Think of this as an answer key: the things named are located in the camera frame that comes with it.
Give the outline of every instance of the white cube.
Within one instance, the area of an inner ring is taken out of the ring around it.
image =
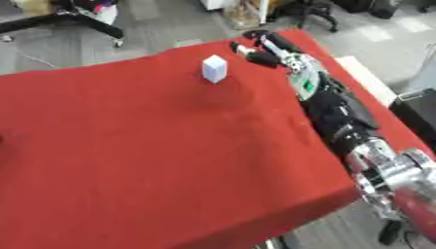
[[[217,84],[227,76],[227,61],[213,55],[202,62],[202,75],[213,84]]]

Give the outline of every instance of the cardboard box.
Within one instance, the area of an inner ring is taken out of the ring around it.
[[[261,0],[250,0],[253,6],[259,8],[261,4]],[[271,14],[275,8],[277,8],[280,5],[283,5],[285,3],[288,3],[289,0],[270,0],[270,5],[268,7],[268,13]]]
[[[52,12],[50,0],[15,0],[15,2],[30,16],[47,15]]]

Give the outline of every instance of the red cloth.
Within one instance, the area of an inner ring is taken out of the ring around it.
[[[302,31],[396,149],[424,148]],[[229,61],[214,86],[203,59]],[[281,69],[229,42],[0,78],[0,248],[249,248],[356,197]]]

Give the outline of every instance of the floor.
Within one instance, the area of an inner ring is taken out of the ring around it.
[[[206,12],[198,0],[121,1],[116,25],[127,33],[125,45],[114,49],[111,40],[80,26],[40,27],[16,32],[16,41],[0,43],[0,74],[93,65],[159,53],[174,47],[217,41],[240,35],[228,27],[219,12]],[[436,41],[436,12],[422,15],[409,4],[395,18],[382,20],[367,14],[351,15],[334,9],[341,31],[332,34],[313,18],[307,31],[335,57],[352,55],[395,91],[417,73],[427,46]],[[0,21],[18,18],[9,1],[0,3]],[[266,25],[282,30],[294,26],[290,18]],[[293,248],[374,249],[382,221],[361,201],[303,226],[287,239]],[[434,248],[423,239],[416,248]],[[398,241],[393,249],[408,248]]]

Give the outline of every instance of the office chair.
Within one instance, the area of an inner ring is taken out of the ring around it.
[[[269,20],[275,20],[280,16],[297,16],[300,19],[298,27],[303,29],[310,15],[327,19],[332,23],[330,31],[338,32],[338,21],[332,16],[332,5],[327,1],[296,0],[277,7],[269,16]]]
[[[421,13],[427,13],[428,12],[428,8],[430,8],[433,5],[436,5],[436,1],[434,1],[434,0],[425,0],[425,1],[423,1],[423,3],[420,4],[420,6],[418,7],[418,10]]]
[[[0,23],[0,34],[69,20],[113,37],[115,48],[120,48],[123,45],[125,34],[122,29],[97,19],[90,18],[85,14],[85,8],[90,10],[91,1],[55,0],[52,2],[55,7],[55,11],[52,14],[2,22]],[[2,40],[5,42],[11,42],[14,38],[11,36],[4,36]]]

